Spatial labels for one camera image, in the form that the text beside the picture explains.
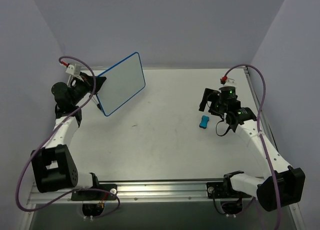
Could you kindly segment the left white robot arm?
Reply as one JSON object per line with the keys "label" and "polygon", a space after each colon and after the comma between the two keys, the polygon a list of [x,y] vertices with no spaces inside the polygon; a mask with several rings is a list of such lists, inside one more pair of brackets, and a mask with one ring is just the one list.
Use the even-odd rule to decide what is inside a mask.
{"label": "left white robot arm", "polygon": [[88,199],[100,196],[101,187],[94,173],[79,173],[69,146],[81,125],[82,111],[78,102],[88,93],[97,93],[106,77],[93,77],[85,73],[73,78],[71,86],[58,82],[51,88],[56,102],[56,132],[37,152],[32,163],[37,189],[41,193],[67,188],[83,188]]}

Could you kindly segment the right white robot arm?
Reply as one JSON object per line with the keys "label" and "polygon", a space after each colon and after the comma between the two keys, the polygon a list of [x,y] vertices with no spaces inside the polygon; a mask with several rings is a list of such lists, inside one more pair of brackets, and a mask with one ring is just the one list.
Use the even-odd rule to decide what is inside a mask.
{"label": "right white robot arm", "polygon": [[241,170],[223,177],[222,190],[227,196],[247,194],[255,197],[266,211],[297,203],[302,198],[306,175],[301,168],[293,168],[258,129],[258,118],[249,107],[242,107],[234,86],[218,90],[206,88],[199,110],[221,118],[246,144],[263,171],[254,177]]}

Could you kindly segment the blue whiteboard eraser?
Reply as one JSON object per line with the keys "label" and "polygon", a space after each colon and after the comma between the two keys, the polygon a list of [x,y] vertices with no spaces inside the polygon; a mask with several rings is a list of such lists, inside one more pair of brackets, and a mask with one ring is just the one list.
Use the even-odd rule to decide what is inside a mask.
{"label": "blue whiteboard eraser", "polygon": [[206,115],[203,115],[201,117],[201,121],[200,121],[200,124],[199,124],[199,128],[201,129],[207,129],[208,127],[208,122],[209,122],[210,118]]}

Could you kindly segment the blue framed small whiteboard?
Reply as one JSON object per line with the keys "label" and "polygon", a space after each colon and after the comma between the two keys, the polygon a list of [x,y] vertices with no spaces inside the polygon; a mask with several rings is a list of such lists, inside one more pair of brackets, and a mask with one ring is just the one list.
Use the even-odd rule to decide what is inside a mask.
{"label": "blue framed small whiteboard", "polygon": [[106,80],[96,97],[109,117],[146,86],[140,54],[134,52],[98,75]]}

